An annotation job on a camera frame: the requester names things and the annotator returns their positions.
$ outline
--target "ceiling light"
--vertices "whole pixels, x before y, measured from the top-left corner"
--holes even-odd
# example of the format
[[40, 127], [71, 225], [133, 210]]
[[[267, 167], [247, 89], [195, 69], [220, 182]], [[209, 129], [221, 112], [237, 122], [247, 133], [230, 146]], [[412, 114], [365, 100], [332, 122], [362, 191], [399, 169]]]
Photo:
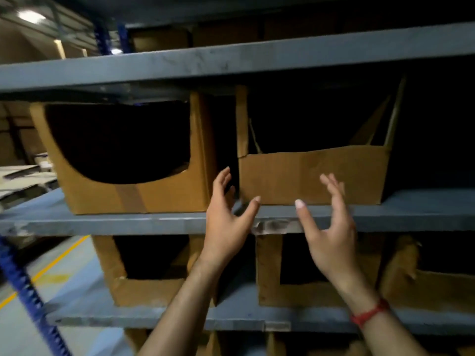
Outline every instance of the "ceiling light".
[[46, 20], [46, 17], [42, 14], [32, 10], [18, 11], [18, 17], [31, 23], [40, 23], [41, 21]]

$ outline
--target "fingernail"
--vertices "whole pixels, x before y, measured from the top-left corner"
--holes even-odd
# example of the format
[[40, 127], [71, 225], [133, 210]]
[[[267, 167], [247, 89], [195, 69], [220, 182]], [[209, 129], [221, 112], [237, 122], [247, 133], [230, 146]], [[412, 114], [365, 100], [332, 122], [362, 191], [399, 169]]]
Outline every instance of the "fingernail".
[[305, 202], [303, 202], [302, 200], [295, 200], [295, 207], [296, 208], [305, 207]]

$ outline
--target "forearm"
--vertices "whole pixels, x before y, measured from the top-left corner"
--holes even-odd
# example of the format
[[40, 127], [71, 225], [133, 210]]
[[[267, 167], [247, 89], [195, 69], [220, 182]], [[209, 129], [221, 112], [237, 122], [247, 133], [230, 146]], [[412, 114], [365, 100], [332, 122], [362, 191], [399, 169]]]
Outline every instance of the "forearm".
[[211, 295], [222, 268], [198, 258], [139, 356], [187, 356], [196, 352]]
[[[364, 276], [356, 274], [353, 281], [337, 287], [354, 315], [374, 309], [380, 297]], [[428, 353], [390, 312], [379, 312], [362, 327], [366, 344], [374, 356], [427, 356]]]

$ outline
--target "warehouse floor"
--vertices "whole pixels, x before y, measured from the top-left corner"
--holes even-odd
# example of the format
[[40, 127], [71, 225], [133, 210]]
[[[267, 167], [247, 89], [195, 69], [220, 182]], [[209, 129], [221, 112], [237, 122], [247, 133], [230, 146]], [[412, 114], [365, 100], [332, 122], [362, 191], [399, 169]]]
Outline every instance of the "warehouse floor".
[[[80, 271], [95, 252], [90, 237], [71, 237], [29, 264], [27, 270], [44, 301]], [[61, 327], [73, 356], [88, 354], [101, 328]], [[51, 353], [8, 283], [0, 286], [0, 345], [5, 356], [50, 356]]]

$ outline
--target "red wristband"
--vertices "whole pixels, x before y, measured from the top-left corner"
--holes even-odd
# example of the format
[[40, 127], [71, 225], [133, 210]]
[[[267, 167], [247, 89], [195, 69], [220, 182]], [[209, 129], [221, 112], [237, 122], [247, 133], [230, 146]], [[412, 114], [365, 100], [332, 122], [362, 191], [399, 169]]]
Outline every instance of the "red wristband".
[[386, 310], [389, 310], [389, 303], [381, 298], [379, 303], [376, 305], [376, 307], [374, 309], [372, 309], [371, 311], [368, 311], [368, 312], [365, 312], [365, 313], [362, 313], [360, 315], [352, 315], [350, 317], [350, 320], [357, 324], [358, 327], [361, 329], [363, 327], [363, 325], [368, 322], [374, 315], [378, 314], [379, 312], [383, 312], [383, 311], [386, 311]]

